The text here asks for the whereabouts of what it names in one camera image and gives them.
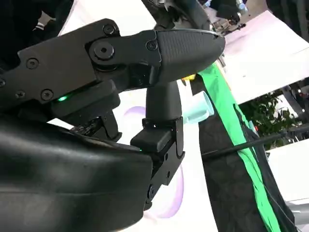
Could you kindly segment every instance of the small plastic cup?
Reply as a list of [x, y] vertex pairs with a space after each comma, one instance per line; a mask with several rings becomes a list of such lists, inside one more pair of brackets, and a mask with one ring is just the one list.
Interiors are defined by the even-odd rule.
[[192, 106], [183, 113], [183, 123], [198, 123], [214, 115], [212, 103], [207, 94], [202, 91], [193, 96]]

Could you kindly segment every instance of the yellow object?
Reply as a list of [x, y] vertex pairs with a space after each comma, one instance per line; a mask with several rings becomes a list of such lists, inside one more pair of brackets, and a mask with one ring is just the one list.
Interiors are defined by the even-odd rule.
[[195, 76], [196, 76], [196, 74], [193, 74], [193, 75], [182, 78], [182, 80], [183, 81], [192, 81], [192, 80], [195, 79]]

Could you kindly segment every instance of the black plastic housing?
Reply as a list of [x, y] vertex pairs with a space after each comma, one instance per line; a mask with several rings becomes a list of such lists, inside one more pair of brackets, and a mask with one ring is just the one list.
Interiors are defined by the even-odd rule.
[[0, 230], [126, 228], [143, 216], [152, 167], [134, 147], [1, 116]]

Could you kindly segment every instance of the screw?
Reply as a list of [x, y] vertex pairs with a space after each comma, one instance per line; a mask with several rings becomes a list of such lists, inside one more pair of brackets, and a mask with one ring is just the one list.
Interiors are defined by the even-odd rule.
[[51, 90], [49, 90], [49, 89], [45, 89], [41, 93], [41, 98], [44, 101], [51, 100], [53, 98], [53, 96], [54, 96], [54, 93]]
[[103, 31], [106, 35], [113, 35], [116, 31], [116, 28], [111, 24], [107, 24], [103, 27]]
[[24, 91], [21, 91], [21, 90], [19, 90], [19, 91], [17, 91], [17, 92], [15, 93], [15, 97], [16, 97], [17, 99], [23, 99], [23, 98], [25, 97], [25, 95], [26, 95], [26, 93], [25, 93]]
[[95, 46], [95, 56], [101, 60], [109, 60], [114, 55], [114, 47], [108, 42], [100, 42]]
[[3, 86], [5, 86], [5, 80], [0, 79], [0, 88], [3, 87]]
[[152, 199], [154, 197], [154, 194], [155, 194], [155, 191], [154, 191], [154, 187], [153, 185], [150, 185], [149, 186], [149, 189], [148, 189], [148, 198], [149, 199]]
[[39, 61], [35, 58], [31, 58], [27, 60], [26, 66], [28, 69], [36, 69], [39, 65]]
[[146, 47], [149, 51], [155, 51], [158, 48], [158, 44], [155, 41], [148, 41]]

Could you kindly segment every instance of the green leaves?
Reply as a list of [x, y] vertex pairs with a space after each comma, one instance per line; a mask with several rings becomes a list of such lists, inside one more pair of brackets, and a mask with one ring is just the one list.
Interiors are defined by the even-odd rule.
[[[258, 127], [260, 136], [277, 133], [297, 124], [295, 116], [288, 109], [276, 110], [276, 105], [280, 101], [278, 96], [281, 94], [280, 90], [276, 90], [239, 106], [247, 120], [252, 121]], [[265, 147], [270, 149], [282, 145], [283, 140], [278, 140], [273, 144], [265, 145]]]

